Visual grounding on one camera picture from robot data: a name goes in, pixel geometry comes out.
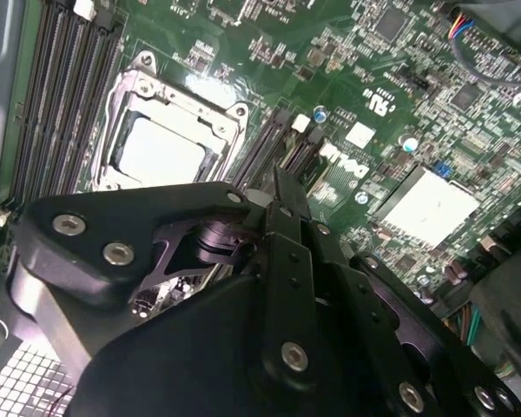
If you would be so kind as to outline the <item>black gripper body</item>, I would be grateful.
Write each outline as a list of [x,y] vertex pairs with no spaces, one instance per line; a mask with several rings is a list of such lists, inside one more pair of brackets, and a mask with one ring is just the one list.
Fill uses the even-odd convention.
[[262,299],[259,283],[233,279],[121,335],[86,367],[68,415],[388,415],[357,338],[324,304],[309,356],[315,391],[270,386],[258,358]]

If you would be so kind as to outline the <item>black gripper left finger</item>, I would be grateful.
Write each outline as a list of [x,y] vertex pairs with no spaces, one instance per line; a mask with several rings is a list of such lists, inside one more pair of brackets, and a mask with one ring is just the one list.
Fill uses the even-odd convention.
[[31,203],[16,237],[13,301],[68,369],[189,298],[233,279],[263,293],[260,370],[306,385],[316,348],[312,256],[286,175],[259,203],[225,182],[59,195]]

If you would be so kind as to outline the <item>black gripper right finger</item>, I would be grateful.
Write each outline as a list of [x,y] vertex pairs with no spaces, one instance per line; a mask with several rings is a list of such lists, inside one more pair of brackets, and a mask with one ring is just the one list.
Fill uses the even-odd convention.
[[380,261],[347,260],[336,236],[312,219],[306,191],[286,175],[314,284],[328,297],[349,358],[359,352],[359,398],[371,416],[521,416],[518,397]]

